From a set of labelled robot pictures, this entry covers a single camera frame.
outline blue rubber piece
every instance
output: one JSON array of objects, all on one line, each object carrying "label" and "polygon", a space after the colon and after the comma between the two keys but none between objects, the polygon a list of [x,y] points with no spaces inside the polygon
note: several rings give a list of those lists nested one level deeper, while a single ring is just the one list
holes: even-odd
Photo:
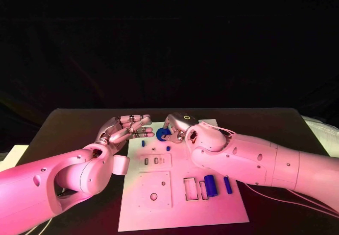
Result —
[{"label": "blue rubber piece", "polygon": [[228,194],[232,194],[232,188],[231,188],[228,177],[224,177],[224,182],[225,182]]},{"label": "blue rubber piece", "polygon": [[162,139],[162,136],[163,136],[163,135],[170,135],[170,130],[169,130],[169,129],[165,129],[165,128],[159,128],[157,133],[156,133],[156,136],[157,136],[157,139],[159,139],[160,141],[166,141],[166,140]]},{"label": "blue rubber piece", "polygon": [[215,185],[215,180],[212,175],[206,175],[203,177],[205,180],[205,187],[206,187],[206,195],[208,197],[215,197],[218,196],[218,191],[216,191],[216,185]]}]

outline dark table surface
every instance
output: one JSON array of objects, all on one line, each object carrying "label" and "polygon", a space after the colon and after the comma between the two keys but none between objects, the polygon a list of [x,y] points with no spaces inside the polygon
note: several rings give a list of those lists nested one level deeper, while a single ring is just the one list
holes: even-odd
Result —
[{"label": "dark table surface", "polygon": [[[189,113],[198,119],[215,118],[221,127],[240,134],[257,136],[291,149],[328,155],[299,112],[289,108],[56,109],[19,164],[81,149],[94,142],[100,127],[111,117],[150,114],[152,120],[157,122],[165,121],[166,116],[177,111]],[[127,155],[127,149],[126,144],[118,154]],[[52,219],[43,234],[117,234],[123,186],[124,176],[111,175],[104,191]],[[310,205],[281,188],[253,187],[271,197]],[[339,234],[336,218],[299,205],[264,198],[241,182],[238,188],[250,223],[131,231],[121,234]]]}]

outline pink robot arm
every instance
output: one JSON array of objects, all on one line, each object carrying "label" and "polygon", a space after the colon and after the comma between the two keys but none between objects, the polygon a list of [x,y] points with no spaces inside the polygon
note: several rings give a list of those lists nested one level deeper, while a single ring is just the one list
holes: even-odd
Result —
[{"label": "pink robot arm", "polygon": [[[126,139],[152,137],[149,115],[113,118],[84,149],[0,172],[0,234],[25,232],[98,194],[111,174],[126,175],[130,159],[115,155]],[[55,183],[66,189],[56,195]]]},{"label": "pink robot arm", "polygon": [[170,114],[165,140],[186,145],[192,161],[224,176],[260,186],[287,188],[326,203],[339,212],[339,159],[289,149],[273,142],[199,123],[188,114]]}]

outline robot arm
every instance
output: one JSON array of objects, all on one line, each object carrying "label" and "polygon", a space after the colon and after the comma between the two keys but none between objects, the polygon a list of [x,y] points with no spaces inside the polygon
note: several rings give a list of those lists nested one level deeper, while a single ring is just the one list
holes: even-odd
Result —
[{"label": "robot arm", "polygon": [[149,115],[114,117],[84,149],[0,172],[0,234],[29,230],[98,194],[111,174],[127,174],[130,159],[115,153],[127,139],[154,136],[147,124]]},{"label": "robot arm", "polygon": [[[170,117],[189,117],[175,114]],[[339,159],[289,149],[270,141],[237,134],[208,123],[175,126],[165,140],[177,142],[182,132],[192,157],[201,168],[211,168],[224,176],[260,186],[287,188],[326,203],[339,211]]]}]

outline blue object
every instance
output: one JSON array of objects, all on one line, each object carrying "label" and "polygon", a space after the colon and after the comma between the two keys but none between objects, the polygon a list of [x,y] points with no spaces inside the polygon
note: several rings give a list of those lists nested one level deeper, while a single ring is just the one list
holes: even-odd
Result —
[{"label": "blue object", "polygon": [[231,188],[228,177],[224,177],[224,182],[225,182],[228,194],[232,194],[232,188]]},{"label": "blue object", "polygon": [[160,141],[166,141],[166,140],[162,139],[162,136],[163,136],[163,135],[170,135],[170,130],[169,130],[169,129],[165,129],[165,128],[159,128],[157,133],[156,133],[156,136],[157,136],[157,139],[159,139]]},{"label": "blue object", "polygon": [[215,185],[215,180],[212,175],[206,175],[203,177],[205,180],[205,187],[206,187],[206,195],[208,197],[215,197],[218,196],[218,191],[216,191],[216,185]]}]

